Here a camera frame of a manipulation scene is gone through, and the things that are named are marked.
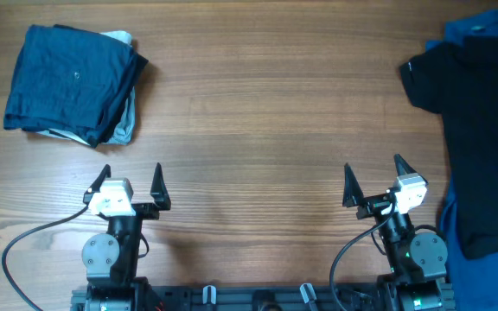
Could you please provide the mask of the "folded navy blue garment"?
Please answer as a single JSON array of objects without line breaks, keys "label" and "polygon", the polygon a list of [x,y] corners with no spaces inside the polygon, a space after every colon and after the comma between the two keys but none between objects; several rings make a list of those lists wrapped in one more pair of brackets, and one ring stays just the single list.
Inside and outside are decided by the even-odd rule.
[{"label": "folded navy blue garment", "polygon": [[92,148],[110,138],[148,61],[133,46],[63,25],[29,27],[3,127],[73,132]]}]

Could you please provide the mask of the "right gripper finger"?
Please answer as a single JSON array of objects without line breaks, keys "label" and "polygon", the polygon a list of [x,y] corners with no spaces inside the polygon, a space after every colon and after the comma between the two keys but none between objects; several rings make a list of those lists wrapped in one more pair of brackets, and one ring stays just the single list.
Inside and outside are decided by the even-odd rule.
[{"label": "right gripper finger", "polygon": [[395,154],[393,160],[397,171],[396,184],[428,183],[400,154]]},{"label": "right gripper finger", "polygon": [[342,204],[345,207],[361,206],[364,201],[364,194],[348,163],[344,165],[344,178],[345,183]]}]

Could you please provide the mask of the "black polo shirt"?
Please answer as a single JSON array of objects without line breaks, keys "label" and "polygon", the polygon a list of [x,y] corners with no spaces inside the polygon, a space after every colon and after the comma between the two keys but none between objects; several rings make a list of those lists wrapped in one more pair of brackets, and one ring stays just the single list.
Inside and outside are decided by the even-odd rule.
[{"label": "black polo shirt", "polygon": [[464,256],[498,253],[498,37],[442,42],[399,72],[411,104],[442,118]]}]

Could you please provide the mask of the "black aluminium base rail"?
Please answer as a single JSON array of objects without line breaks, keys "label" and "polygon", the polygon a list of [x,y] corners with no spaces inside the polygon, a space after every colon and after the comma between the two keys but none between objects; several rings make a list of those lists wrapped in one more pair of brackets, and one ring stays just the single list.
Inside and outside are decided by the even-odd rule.
[{"label": "black aluminium base rail", "polygon": [[[455,310],[454,291],[442,283],[415,289],[383,289],[373,283],[344,283],[336,293],[345,310]],[[154,287],[150,292],[155,310],[337,310],[328,286],[201,288]]]}]

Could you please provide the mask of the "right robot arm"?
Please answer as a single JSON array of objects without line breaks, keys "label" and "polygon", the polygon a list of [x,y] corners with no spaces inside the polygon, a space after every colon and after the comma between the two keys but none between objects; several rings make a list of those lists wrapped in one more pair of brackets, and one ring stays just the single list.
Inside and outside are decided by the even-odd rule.
[{"label": "right robot arm", "polygon": [[391,272],[379,276],[378,294],[385,310],[454,310],[452,285],[446,282],[448,248],[436,227],[412,224],[409,212],[423,203],[428,181],[404,158],[394,156],[397,177],[383,194],[366,197],[351,167],[344,166],[342,204],[357,209],[357,219],[373,218],[375,226],[353,238],[340,250],[329,272],[329,286],[337,304],[335,269],[342,255],[366,236],[378,234]]}]

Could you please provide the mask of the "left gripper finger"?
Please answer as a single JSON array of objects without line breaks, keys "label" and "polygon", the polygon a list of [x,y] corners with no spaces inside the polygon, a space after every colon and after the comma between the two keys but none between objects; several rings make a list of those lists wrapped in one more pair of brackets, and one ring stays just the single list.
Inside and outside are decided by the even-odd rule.
[{"label": "left gripper finger", "polygon": [[100,190],[100,187],[102,186],[105,179],[109,178],[111,174],[111,166],[109,164],[106,164],[99,173],[98,177],[92,183],[92,185],[86,190],[86,192],[88,194],[97,193]]},{"label": "left gripper finger", "polygon": [[163,168],[159,162],[153,174],[150,196],[159,210],[168,211],[171,208],[171,199],[163,179]]}]

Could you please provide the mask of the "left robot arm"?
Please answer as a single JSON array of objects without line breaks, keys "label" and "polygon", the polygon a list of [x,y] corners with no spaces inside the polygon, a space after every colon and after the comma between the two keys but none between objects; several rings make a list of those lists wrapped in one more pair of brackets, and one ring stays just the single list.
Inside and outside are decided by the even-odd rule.
[{"label": "left robot arm", "polygon": [[84,293],[71,299],[77,311],[164,310],[163,300],[145,277],[137,276],[139,252],[147,240],[142,234],[145,220],[158,220],[161,211],[171,208],[160,164],[155,167],[150,187],[151,202],[133,203],[133,189],[126,178],[113,178],[105,165],[85,191],[83,202],[92,214],[108,223],[105,233],[88,239],[81,259],[86,266],[88,285]]}]

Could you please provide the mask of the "blue polo shirt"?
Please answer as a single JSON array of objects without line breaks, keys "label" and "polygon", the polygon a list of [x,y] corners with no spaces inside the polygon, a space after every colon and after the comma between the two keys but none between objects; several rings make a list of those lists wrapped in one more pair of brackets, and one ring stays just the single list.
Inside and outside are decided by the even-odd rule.
[{"label": "blue polo shirt", "polygon": [[[489,10],[468,18],[447,22],[444,40],[461,46],[466,36],[498,37],[498,10]],[[468,259],[457,230],[458,201],[455,182],[450,180],[438,226],[448,239],[447,261],[450,281],[459,310],[498,310],[498,253]]]}]

